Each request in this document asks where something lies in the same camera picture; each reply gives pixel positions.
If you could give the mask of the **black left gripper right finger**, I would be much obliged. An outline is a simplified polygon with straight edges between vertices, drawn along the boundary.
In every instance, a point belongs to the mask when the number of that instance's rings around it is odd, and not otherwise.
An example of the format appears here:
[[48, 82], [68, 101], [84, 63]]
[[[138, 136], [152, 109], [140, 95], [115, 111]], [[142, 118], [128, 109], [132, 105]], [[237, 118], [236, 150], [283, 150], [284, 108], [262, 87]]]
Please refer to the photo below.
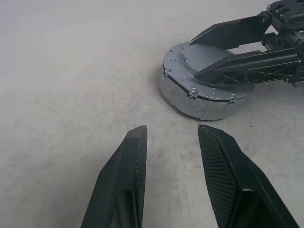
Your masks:
[[266, 175], [241, 151], [231, 135], [200, 124], [198, 137], [218, 227], [298, 227]]

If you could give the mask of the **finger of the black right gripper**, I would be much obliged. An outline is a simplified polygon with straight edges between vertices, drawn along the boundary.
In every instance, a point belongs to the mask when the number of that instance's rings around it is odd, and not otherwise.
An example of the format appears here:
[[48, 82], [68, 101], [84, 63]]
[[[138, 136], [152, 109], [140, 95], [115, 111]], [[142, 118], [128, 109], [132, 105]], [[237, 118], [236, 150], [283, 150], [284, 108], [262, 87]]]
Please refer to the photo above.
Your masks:
[[253, 51], [230, 55], [194, 74], [208, 86], [245, 86], [283, 80], [298, 83], [297, 50]]
[[209, 45], [233, 49], [262, 40], [267, 30], [267, 17], [256, 15], [214, 24], [190, 41], [191, 45]]

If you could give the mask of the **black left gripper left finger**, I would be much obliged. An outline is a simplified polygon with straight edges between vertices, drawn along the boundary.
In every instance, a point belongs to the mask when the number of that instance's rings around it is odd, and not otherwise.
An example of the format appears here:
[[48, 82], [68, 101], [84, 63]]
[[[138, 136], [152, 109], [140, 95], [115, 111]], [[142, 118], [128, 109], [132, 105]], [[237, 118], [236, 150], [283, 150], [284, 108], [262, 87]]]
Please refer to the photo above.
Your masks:
[[83, 228], [141, 228], [146, 184], [147, 126], [127, 132], [101, 169]]

